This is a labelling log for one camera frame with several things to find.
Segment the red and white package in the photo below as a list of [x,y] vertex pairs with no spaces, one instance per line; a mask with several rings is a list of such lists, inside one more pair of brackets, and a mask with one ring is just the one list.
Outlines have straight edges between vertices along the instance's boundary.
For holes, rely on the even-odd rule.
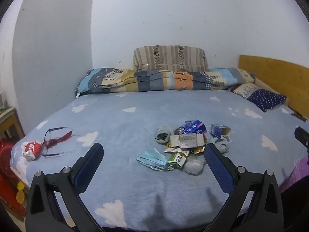
[[27,159],[27,161],[32,161],[42,151],[42,144],[38,141],[30,141],[30,142],[23,142],[21,144],[22,155]]

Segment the gray wall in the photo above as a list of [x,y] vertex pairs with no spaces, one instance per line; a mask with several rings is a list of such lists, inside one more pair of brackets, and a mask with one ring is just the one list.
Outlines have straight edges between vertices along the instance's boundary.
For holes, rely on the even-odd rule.
[[25,133],[74,99],[92,68],[92,0],[24,0],[13,39],[12,70]]

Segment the blue gripper pad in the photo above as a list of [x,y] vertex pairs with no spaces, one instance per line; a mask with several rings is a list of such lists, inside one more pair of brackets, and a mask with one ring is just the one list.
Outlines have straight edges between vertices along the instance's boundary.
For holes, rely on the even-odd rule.
[[103,146],[94,143],[84,157],[81,157],[72,167],[71,181],[76,193],[84,193],[100,165],[104,156]]
[[205,146],[204,157],[222,191],[231,194],[234,190],[234,178],[210,145]]

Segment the wall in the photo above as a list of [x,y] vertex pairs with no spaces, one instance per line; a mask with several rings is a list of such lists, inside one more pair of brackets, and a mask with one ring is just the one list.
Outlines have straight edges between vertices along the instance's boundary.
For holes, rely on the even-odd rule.
[[74,99],[92,68],[92,0],[24,0],[13,40],[13,80],[26,133]]
[[309,67],[309,22],[295,0],[237,0],[243,24],[241,54]]
[[14,0],[0,23],[0,90],[3,99],[16,107],[18,105],[13,82],[12,48],[16,20],[22,2],[23,0]]
[[91,38],[95,68],[132,68],[135,48],[174,44],[222,67],[237,65],[244,36],[236,0],[93,0]]

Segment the blue bedsheet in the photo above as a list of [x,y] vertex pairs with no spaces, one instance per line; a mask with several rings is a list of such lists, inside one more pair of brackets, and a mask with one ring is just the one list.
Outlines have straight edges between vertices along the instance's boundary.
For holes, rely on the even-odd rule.
[[[232,128],[229,152],[236,166],[251,172],[275,172],[278,183],[289,176],[305,147],[294,138],[296,126],[309,125],[293,117],[286,106],[262,112],[253,103],[229,91],[149,91],[86,95],[39,124],[12,150],[11,166],[31,184],[37,170],[45,174],[72,166],[94,142],[104,147],[104,159],[81,199],[101,226],[160,231],[189,228],[210,222],[228,195],[223,193],[208,165],[194,176],[182,170],[158,172],[136,161],[145,150],[165,147],[155,142],[162,124],[180,126],[199,119],[205,126]],[[44,139],[49,128],[68,126],[76,135],[50,148],[63,156],[27,162],[21,154],[24,141]],[[243,210],[250,203],[246,199]],[[68,212],[60,203],[64,216]]]

